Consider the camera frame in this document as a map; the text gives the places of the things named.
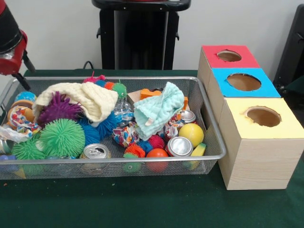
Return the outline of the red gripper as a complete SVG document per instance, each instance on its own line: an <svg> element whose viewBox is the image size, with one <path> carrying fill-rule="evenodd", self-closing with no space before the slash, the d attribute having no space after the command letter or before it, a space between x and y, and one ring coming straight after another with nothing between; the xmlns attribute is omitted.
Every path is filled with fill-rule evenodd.
<svg viewBox="0 0 304 228"><path fill-rule="evenodd" d="M27 47L27 35L21 30L22 39L20 42L10 51L0 54L0 74L1 75L12 75L19 83L23 86L26 91L30 90L30 85L26 79L19 73L22 60L26 68L31 72L35 73L36 69L28 57Z"/></svg>

